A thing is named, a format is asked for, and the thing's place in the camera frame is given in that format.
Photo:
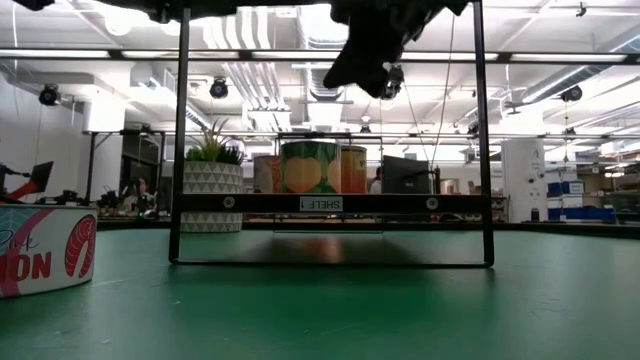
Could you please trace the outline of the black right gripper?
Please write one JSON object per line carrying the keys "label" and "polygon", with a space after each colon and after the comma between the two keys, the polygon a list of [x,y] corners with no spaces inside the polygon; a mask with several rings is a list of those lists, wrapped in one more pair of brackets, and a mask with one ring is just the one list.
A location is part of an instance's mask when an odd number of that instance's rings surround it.
{"label": "black right gripper", "polygon": [[344,0],[348,39],[323,79],[326,88],[362,83],[372,98],[393,98],[391,71],[405,45],[443,10],[459,16],[470,0]]}

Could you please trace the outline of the orange pineapple can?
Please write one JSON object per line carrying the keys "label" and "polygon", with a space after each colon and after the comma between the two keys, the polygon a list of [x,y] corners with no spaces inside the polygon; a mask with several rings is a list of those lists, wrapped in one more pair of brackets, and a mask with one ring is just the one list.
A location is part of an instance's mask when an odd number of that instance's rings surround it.
{"label": "orange pineapple can", "polygon": [[360,146],[341,147],[341,191],[364,194],[367,185],[366,149]]}

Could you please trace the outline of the green peaches can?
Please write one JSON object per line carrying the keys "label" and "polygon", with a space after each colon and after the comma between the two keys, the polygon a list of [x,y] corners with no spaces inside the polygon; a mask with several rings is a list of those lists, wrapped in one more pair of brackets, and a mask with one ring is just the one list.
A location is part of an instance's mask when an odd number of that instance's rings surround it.
{"label": "green peaches can", "polygon": [[340,193],[341,147],[298,141],[280,147],[283,193]]}

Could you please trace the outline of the black metal shelf wooden board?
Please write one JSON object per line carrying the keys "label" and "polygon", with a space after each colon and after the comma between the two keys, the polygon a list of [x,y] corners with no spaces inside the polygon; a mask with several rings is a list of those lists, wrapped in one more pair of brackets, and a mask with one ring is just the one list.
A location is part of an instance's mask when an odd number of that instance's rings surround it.
{"label": "black metal shelf wooden board", "polygon": [[460,213],[464,209],[482,216],[483,261],[480,263],[427,263],[427,268],[490,268],[495,263],[493,221],[491,215],[491,185],[489,131],[487,120],[486,57],[484,40],[483,0],[471,0],[474,25],[474,64],[478,86],[479,140],[481,152],[481,193],[479,195],[418,195],[418,194],[184,194],[181,190],[184,161],[178,159],[174,168],[173,214],[170,227],[168,261],[173,265],[212,265],[212,260],[182,260],[180,258],[180,223],[183,212],[216,212],[244,214],[363,214],[419,215]]}

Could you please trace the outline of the black computer monitor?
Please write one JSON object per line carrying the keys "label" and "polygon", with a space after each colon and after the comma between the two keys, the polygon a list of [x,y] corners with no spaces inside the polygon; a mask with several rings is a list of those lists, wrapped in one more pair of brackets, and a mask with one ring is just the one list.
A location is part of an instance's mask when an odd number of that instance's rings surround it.
{"label": "black computer monitor", "polygon": [[430,166],[427,161],[384,156],[381,167],[385,194],[429,194]]}

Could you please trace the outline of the succulent in white patterned pot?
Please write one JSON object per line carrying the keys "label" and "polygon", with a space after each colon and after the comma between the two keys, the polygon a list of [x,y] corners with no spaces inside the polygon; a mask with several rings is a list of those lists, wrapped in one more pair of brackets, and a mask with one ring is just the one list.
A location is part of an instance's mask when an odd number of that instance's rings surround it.
{"label": "succulent in white patterned pot", "polygon": [[[241,193],[244,189],[244,152],[230,136],[221,134],[228,118],[215,120],[203,128],[201,139],[185,157],[183,193],[191,195]],[[241,213],[183,212],[181,231],[185,233],[232,233],[242,228]]]}

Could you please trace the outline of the white round column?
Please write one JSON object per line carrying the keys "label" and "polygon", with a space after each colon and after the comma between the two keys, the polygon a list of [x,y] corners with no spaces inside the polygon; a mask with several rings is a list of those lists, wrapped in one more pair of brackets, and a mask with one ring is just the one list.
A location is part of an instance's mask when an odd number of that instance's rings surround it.
{"label": "white round column", "polygon": [[545,150],[539,138],[505,140],[501,146],[503,193],[510,223],[548,219]]}

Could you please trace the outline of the blue storage bins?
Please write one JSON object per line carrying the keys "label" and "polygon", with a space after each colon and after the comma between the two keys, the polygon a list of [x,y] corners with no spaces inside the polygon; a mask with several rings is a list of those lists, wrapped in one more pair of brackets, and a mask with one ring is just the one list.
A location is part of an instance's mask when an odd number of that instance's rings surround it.
{"label": "blue storage bins", "polygon": [[553,222],[615,222],[613,208],[589,205],[587,203],[589,198],[599,199],[598,196],[592,196],[587,193],[584,181],[572,180],[549,183],[547,185],[548,220]]}

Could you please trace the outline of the small black screen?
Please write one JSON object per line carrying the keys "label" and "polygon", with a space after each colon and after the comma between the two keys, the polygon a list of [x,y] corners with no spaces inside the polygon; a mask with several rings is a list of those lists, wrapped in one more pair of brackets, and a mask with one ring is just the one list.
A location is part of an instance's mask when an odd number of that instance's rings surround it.
{"label": "small black screen", "polygon": [[54,162],[49,161],[33,167],[29,182],[27,183],[31,193],[43,193],[46,191],[53,165]]}

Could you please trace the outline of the pink salmon flat can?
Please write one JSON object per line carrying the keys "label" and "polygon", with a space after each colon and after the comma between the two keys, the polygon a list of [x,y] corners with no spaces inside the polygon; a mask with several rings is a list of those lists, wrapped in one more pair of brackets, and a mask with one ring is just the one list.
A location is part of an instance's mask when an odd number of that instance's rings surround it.
{"label": "pink salmon flat can", "polygon": [[0,298],[90,281],[96,238],[92,207],[0,205]]}

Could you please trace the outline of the black ceiling light rail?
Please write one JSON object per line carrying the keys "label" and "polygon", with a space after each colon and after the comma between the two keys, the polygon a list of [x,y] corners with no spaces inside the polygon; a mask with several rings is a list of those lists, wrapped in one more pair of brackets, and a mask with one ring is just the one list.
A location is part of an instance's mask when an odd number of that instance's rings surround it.
{"label": "black ceiling light rail", "polygon": [[[335,50],[216,50],[192,49],[190,61],[198,62],[332,62],[339,53]],[[115,60],[115,61],[176,61],[176,49],[80,49],[80,48],[0,48],[0,59],[18,60]],[[407,51],[402,63],[462,63],[477,59],[473,52]],[[640,53],[509,53],[487,52],[490,64],[542,65],[629,65],[640,66]]]}

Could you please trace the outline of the black metal frame rack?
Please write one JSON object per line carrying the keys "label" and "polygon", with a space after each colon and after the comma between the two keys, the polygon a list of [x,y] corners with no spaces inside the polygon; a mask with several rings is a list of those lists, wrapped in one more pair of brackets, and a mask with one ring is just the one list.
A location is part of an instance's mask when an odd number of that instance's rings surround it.
{"label": "black metal frame rack", "polygon": [[133,180],[144,179],[152,190],[164,172],[166,133],[151,130],[83,130],[90,137],[85,198],[97,201],[103,194],[119,194]]}

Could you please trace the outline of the black aluminium table frame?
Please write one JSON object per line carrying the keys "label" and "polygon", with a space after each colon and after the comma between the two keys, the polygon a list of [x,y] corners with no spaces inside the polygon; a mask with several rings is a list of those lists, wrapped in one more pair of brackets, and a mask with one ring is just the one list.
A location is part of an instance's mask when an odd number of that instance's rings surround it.
{"label": "black aluminium table frame", "polygon": [[[98,231],[170,229],[168,222],[99,220]],[[243,230],[262,231],[481,231],[477,223],[287,223],[287,222],[246,222]],[[540,232],[577,236],[593,236],[640,240],[640,227],[603,224],[561,224],[561,223],[494,223],[494,231]]]}

